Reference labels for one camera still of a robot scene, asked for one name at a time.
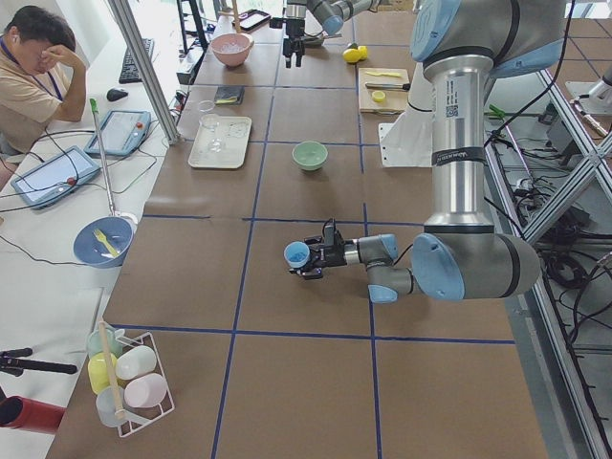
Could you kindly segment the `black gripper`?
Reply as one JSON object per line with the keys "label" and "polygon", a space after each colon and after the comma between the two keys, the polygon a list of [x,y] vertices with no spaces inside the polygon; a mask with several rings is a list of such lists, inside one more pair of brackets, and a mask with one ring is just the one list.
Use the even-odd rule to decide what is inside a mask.
{"label": "black gripper", "polygon": [[333,242],[331,245],[323,243],[322,236],[309,236],[303,239],[305,244],[315,244],[313,248],[313,265],[311,270],[290,268],[289,273],[302,278],[322,278],[322,269],[346,266],[345,242]]}
{"label": "black gripper", "polygon": [[293,55],[295,55],[295,66],[301,67],[302,57],[305,54],[304,36],[285,36],[283,39],[283,55],[285,56],[286,68],[292,68]]}

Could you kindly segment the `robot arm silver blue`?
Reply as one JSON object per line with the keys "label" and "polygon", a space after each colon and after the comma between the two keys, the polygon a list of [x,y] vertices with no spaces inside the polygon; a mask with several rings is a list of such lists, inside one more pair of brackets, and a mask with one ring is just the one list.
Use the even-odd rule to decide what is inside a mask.
{"label": "robot arm silver blue", "polygon": [[562,1],[426,2],[410,51],[432,86],[433,212],[413,242],[411,264],[396,266],[394,235],[346,240],[327,222],[319,237],[287,246],[291,272],[318,279],[326,268],[362,264],[375,303],[418,292],[459,301],[531,289],[539,276],[536,251],[496,233],[484,212],[485,85],[558,61],[565,8]]}
{"label": "robot arm silver blue", "polygon": [[270,26],[284,30],[282,53],[287,68],[301,66],[305,55],[307,33],[305,32],[306,15],[309,12],[318,22],[323,34],[338,33],[345,22],[364,11],[377,11],[380,1],[377,0],[294,0],[286,1],[280,18],[271,21]]}

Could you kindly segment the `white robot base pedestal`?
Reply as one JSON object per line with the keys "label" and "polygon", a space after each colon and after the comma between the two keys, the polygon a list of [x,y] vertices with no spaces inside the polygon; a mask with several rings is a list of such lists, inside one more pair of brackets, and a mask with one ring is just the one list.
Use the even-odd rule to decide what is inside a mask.
{"label": "white robot base pedestal", "polygon": [[433,86],[419,62],[404,112],[393,123],[379,125],[383,167],[431,168],[433,109]]}

